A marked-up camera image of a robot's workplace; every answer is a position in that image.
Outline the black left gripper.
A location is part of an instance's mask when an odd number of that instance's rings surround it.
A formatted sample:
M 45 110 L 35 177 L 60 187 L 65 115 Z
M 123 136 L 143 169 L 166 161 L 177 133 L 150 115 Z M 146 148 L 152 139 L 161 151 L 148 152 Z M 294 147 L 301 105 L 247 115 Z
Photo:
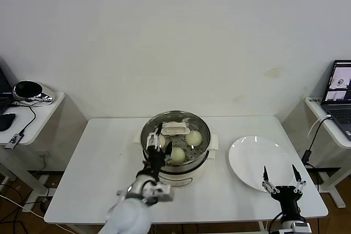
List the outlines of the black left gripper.
M 143 162 L 143 175 L 148 175 L 154 179 L 159 179 L 158 175 L 162 167 L 169 163 L 173 150 L 173 144 L 170 141 L 161 149 L 159 143 L 159 136 L 161 134 L 162 126 L 158 125 L 153 132 L 151 132 L 146 140 L 146 149 L 149 152 L 149 157 Z

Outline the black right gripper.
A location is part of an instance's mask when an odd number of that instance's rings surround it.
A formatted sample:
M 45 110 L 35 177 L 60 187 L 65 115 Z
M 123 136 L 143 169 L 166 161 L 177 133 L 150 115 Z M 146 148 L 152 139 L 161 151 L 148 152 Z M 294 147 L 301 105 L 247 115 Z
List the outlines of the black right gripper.
M 268 177 L 266 166 L 264 166 L 262 186 L 267 192 L 274 192 L 271 197 L 280 203 L 282 218 L 281 220 L 302 220 L 300 209 L 297 201 L 302 197 L 302 190 L 306 181 L 302 180 L 299 171 L 292 165 L 293 173 L 296 180 L 294 186 L 277 186 L 275 187 Z

